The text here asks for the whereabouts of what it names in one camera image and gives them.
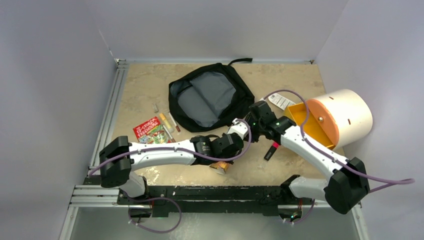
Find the Jane Eyre blue book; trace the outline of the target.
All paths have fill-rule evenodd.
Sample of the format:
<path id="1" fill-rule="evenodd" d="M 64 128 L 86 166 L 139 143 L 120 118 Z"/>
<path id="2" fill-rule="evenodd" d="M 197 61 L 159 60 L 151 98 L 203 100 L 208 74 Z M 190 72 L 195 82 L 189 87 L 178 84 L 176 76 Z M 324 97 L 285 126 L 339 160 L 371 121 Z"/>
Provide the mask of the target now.
<path id="1" fill-rule="evenodd" d="M 218 174 L 225 175 L 231 165 L 231 162 L 218 161 L 210 164 L 209 168 Z"/>

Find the black student backpack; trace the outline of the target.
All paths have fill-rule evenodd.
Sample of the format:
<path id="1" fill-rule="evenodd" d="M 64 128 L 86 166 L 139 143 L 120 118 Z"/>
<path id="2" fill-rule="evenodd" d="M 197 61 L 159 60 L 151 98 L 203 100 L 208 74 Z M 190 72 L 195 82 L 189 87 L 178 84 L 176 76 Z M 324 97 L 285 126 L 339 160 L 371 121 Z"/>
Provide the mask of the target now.
<path id="1" fill-rule="evenodd" d="M 255 96 L 232 66 L 239 62 L 252 58 L 205 65 L 168 85 L 169 112 L 182 128 L 208 132 L 246 116 Z"/>

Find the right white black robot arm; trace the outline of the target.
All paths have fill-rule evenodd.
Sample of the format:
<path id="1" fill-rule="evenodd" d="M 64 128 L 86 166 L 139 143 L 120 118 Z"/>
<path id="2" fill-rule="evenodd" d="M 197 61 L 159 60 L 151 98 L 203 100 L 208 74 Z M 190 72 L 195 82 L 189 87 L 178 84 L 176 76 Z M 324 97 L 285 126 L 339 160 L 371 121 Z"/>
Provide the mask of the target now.
<path id="1" fill-rule="evenodd" d="M 370 192 L 366 167 L 359 158 L 348 159 L 326 148 L 302 133 L 290 118 L 277 118 L 265 101 L 249 106 L 246 121 L 251 127 L 252 141 L 265 136 L 295 152 L 324 175 L 323 179 L 291 176 L 281 184 L 284 202 L 292 204 L 300 198 L 321 200 L 336 212 L 347 214 Z"/>

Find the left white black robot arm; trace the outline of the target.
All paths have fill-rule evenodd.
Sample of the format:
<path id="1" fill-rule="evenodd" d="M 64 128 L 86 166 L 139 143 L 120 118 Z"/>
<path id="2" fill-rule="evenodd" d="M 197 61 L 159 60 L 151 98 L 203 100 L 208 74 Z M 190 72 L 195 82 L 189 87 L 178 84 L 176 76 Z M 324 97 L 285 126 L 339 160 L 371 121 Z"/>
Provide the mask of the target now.
<path id="1" fill-rule="evenodd" d="M 144 144 L 129 142 L 118 136 L 99 153 L 100 185 L 121 188 L 138 205 L 149 199 L 147 181 L 136 175 L 143 168 L 163 165 L 210 166 L 217 162 L 232 162 L 244 152 L 248 133 L 230 131 L 221 137 L 195 136 L 180 142 Z"/>

